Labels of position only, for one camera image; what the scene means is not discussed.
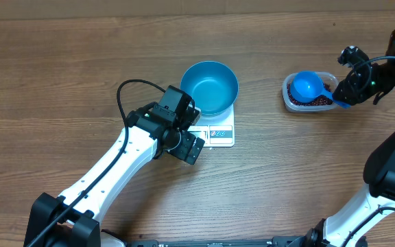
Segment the red beans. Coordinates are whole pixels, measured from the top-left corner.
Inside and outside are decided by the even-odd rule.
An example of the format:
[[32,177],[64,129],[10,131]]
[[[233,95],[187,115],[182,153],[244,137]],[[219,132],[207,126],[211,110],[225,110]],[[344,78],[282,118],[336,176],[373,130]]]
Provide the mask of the red beans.
[[327,98],[323,95],[315,98],[312,102],[309,102],[309,103],[299,102],[296,99],[294,99],[294,97],[292,96],[290,86],[291,86],[291,84],[287,85],[287,95],[288,95],[289,101],[292,104],[295,104],[297,106],[328,106],[328,105],[333,104],[332,100],[330,100],[329,98]]

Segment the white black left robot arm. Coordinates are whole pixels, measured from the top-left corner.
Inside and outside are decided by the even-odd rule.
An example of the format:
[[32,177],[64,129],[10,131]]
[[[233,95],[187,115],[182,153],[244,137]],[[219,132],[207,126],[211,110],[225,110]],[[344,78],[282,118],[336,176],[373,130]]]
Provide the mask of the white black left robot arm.
[[125,117],[113,146],[58,197],[41,194],[34,202],[25,246],[125,246],[100,227],[106,212],[142,166],[164,153],[190,165],[204,140],[188,129],[200,118],[191,96],[169,86],[159,102]]

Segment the blue metal bowl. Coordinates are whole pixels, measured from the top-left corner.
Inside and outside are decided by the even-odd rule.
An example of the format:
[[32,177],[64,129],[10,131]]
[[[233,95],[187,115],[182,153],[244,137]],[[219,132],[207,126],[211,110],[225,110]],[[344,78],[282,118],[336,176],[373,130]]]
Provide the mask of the blue metal bowl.
[[189,94],[204,116],[227,111],[239,95],[239,81],[231,68],[217,61],[202,61],[183,74],[180,89]]

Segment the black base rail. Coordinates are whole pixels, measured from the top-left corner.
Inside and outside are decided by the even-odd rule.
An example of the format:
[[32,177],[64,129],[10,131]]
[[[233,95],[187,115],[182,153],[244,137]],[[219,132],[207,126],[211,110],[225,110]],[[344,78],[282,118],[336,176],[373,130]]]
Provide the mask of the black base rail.
[[125,247],[288,247],[303,246],[304,236],[277,236],[271,239],[243,240],[206,240],[159,242],[157,240],[138,240],[128,242]]

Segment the white digital kitchen scale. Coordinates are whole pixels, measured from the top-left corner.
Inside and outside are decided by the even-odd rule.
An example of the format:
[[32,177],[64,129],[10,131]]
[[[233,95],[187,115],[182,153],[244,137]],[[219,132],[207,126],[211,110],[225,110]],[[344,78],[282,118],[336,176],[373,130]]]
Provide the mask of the white digital kitchen scale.
[[234,106],[220,115],[201,116],[188,131],[203,139],[205,148],[231,148],[235,144]]

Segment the blue plastic measuring scoop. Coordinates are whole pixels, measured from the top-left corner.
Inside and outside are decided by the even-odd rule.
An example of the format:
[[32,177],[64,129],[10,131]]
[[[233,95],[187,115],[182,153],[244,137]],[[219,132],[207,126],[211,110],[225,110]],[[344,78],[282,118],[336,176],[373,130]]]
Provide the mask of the blue plastic measuring scoop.
[[308,104],[320,96],[325,96],[342,108],[350,108],[349,104],[337,101],[333,94],[324,87],[322,79],[316,72],[301,71],[290,84],[292,97],[303,104]]

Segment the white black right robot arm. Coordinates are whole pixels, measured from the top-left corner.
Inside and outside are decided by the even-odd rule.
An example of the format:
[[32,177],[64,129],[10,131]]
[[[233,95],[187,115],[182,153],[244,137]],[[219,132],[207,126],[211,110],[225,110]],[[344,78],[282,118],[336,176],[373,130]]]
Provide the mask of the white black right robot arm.
[[[395,30],[384,56],[369,58],[360,48],[346,47],[337,59],[350,68],[334,92],[325,92],[349,108],[372,99],[374,104],[395,88]],[[363,187],[335,215],[321,220],[290,246],[367,246],[365,234],[395,213],[395,132],[369,155]]]

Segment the clear plastic food container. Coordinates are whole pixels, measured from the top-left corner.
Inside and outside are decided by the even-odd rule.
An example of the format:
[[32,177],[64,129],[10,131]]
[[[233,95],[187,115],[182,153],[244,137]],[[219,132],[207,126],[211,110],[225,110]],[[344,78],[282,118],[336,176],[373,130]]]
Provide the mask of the clear plastic food container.
[[[331,73],[327,72],[316,72],[316,74],[321,78],[324,84],[324,88],[333,92],[337,85],[339,84],[337,78]],[[327,97],[320,95],[315,98],[312,102],[302,103],[295,100],[290,93],[290,85],[296,77],[297,73],[292,73],[288,75],[282,85],[282,95],[285,107],[289,112],[293,113],[316,113],[320,111],[327,111],[337,108],[338,105],[328,99]]]

